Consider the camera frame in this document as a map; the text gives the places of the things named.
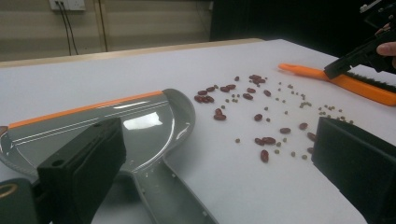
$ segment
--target orange handle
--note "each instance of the orange handle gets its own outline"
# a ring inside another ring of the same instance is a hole
[[[312,78],[317,78],[317,79],[322,79],[322,80],[329,80],[323,71],[315,69],[315,68],[304,67],[304,66],[300,66],[297,64],[290,64],[290,63],[280,63],[278,65],[278,67],[280,69],[290,71],[290,72],[295,73],[296,75],[299,75],[302,77],[312,77]]]

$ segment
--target person's hand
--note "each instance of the person's hand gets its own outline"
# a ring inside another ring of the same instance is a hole
[[[376,52],[383,56],[393,56],[392,65],[396,68],[396,42],[388,42],[379,45]]]

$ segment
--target electrical outlet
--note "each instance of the electrical outlet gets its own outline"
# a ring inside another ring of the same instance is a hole
[[[49,0],[49,6],[52,10],[60,10],[60,4],[64,3],[64,9],[73,11],[85,10],[84,0]]]

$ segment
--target orange brush handle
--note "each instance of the orange brush handle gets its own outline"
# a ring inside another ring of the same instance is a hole
[[[313,77],[330,81],[334,85],[337,85],[348,91],[352,91],[360,96],[376,101],[383,105],[396,105],[396,93],[382,90],[381,88],[372,86],[346,75],[329,79],[323,71],[315,68],[288,63],[281,63],[278,67],[283,70],[293,72],[298,76]]]

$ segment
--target power cord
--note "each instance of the power cord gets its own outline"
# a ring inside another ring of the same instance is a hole
[[[69,38],[69,31],[67,30],[66,20],[64,19],[64,12],[62,11],[61,5],[59,5],[58,1],[55,1],[56,6],[58,6],[59,10],[61,10],[62,19],[64,20],[64,29],[66,29],[67,35],[67,45],[69,46],[69,55],[72,55],[72,50],[70,48],[70,38]]]
[[[67,16],[66,8],[64,7],[64,2],[61,2],[61,6],[64,9],[64,15],[66,16],[66,20],[67,20],[67,23],[69,24],[69,28],[70,28],[70,34],[72,35],[73,46],[75,48],[76,54],[78,55],[78,51],[76,48],[76,43],[75,43],[74,35],[73,35],[73,29],[72,29],[72,26],[70,25],[69,17]]]
[[[76,42],[75,42],[75,38],[74,38],[74,34],[73,34],[73,29],[72,29],[72,26],[70,24],[69,17],[67,16],[66,8],[64,7],[64,2],[55,1],[55,3],[59,7],[59,9],[61,10],[62,19],[64,20],[64,27],[66,28],[66,32],[67,32],[67,44],[69,46],[69,55],[72,55],[72,53],[71,53],[71,48],[70,48],[70,38],[69,38],[68,30],[67,30],[66,21],[67,21],[67,24],[69,25],[70,35],[72,36],[73,47],[75,49],[76,54],[78,55]]]

